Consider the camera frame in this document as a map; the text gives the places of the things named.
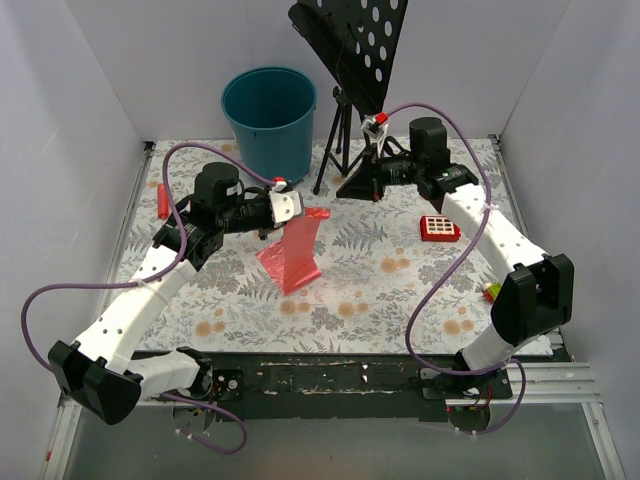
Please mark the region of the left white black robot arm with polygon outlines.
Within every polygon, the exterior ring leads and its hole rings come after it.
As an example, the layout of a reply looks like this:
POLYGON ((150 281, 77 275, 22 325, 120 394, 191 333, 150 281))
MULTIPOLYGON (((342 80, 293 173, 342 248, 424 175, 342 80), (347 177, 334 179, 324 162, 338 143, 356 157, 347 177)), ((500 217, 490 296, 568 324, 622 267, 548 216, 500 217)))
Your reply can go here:
POLYGON ((208 397, 214 367, 206 355, 179 347, 139 361, 132 356, 171 298, 222 248, 225 235, 267 236, 282 225, 274 209, 291 211, 282 196, 290 190, 282 178, 244 190, 235 166, 206 164, 193 193, 177 203, 179 213, 154 236, 132 288, 72 343, 51 347, 48 360, 62 392, 108 425, 121 422, 143 398, 171 391, 193 400, 208 397))

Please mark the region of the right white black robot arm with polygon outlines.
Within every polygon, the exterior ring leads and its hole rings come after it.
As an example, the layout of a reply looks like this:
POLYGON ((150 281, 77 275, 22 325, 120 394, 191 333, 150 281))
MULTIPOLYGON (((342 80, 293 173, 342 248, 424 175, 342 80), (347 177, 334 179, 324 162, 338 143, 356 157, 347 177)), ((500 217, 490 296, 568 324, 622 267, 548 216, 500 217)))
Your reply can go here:
POLYGON ((371 146, 356 172, 339 188, 339 198, 378 201, 386 188, 414 185, 419 195, 470 240, 501 284, 489 326, 458 355, 454 389, 475 397, 523 346, 561 327, 572 316, 574 265, 564 254, 550 255, 528 240, 493 204, 481 168, 451 160, 447 130, 436 117, 409 124, 409 146, 387 148, 388 117, 367 117, 361 128, 371 146))

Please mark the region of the red plastic trash bag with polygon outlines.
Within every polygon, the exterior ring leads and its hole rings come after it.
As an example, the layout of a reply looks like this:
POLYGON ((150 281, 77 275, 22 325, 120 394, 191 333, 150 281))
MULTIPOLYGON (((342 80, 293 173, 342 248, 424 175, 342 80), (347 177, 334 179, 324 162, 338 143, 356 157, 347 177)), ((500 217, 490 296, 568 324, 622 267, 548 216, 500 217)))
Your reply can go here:
POLYGON ((256 255, 284 295, 296 292, 322 275, 315 262, 315 242, 321 222, 330 216, 328 208, 306 208, 303 216, 284 227, 278 241, 256 255))

